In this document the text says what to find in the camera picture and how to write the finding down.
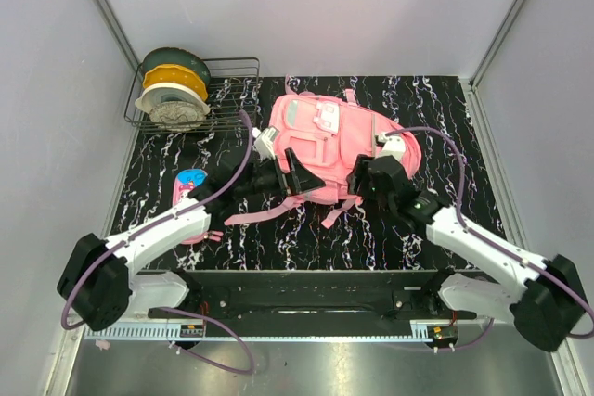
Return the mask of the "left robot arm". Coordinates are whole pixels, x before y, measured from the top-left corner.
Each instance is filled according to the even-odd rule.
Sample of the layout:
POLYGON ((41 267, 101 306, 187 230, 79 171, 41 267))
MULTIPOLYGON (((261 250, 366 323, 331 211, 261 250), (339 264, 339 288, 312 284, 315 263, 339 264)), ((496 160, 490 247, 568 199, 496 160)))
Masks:
POLYGON ((127 313, 158 307, 169 307, 182 318, 193 316, 200 308, 200 295, 187 279, 179 273, 142 275, 141 270, 189 238, 213 237, 212 225, 242 198, 265 192, 292 203, 326 186, 292 150, 286 151, 285 159, 286 166, 276 157, 223 160, 169 210, 120 234, 81 237, 57 284, 65 300, 62 327, 73 329, 70 313, 94 331, 112 326, 127 313))

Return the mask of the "pink school backpack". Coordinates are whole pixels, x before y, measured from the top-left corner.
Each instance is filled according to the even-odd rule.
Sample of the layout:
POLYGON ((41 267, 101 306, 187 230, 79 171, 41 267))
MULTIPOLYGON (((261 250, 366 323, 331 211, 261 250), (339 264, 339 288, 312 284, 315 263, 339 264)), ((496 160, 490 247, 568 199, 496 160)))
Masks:
MULTIPOLYGON (((357 103, 352 89, 344 91, 345 99, 316 95, 312 92, 294 92, 289 87, 276 99, 268 126, 278 129, 274 141, 276 158, 284 173, 289 171, 284 150, 291 147, 299 161, 311 173, 325 181, 325 186, 306 194, 292 194, 280 205, 268 211, 236 214, 225 220, 225 225, 254 224, 276 219, 306 201, 332 206, 342 205, 329 212, 322 225, 330 228, 335 220, 354 205, 363 201, 348 192, 347 175, 352 171, 357 156, 376 158, 375 136, 402 130, 403 127, 379 112, 357 103)), ((402 132, 407 152, 400 162, 407 177, 420 167, 421 149, 415 136, 402 132)))

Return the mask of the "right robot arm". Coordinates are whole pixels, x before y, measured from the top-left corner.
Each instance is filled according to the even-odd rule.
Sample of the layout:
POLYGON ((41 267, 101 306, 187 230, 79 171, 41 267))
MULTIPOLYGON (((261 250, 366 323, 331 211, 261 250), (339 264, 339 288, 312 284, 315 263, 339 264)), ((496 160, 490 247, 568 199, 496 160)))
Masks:
POLYGON ((575 264, 562 255, 546 259, 512 245, 467 219, 458 203, 418 190, 400 157, 367 156, 329 171, 311 168, 315 191, 336 182, 345 198, 377 202, 405 228, 465 258, 490 276, 484 282, 449 274, 421 295, 432 318, 453 311, 484 315, 513 325, 541 351, 558 350, 584 315, 592 315, 575 264))

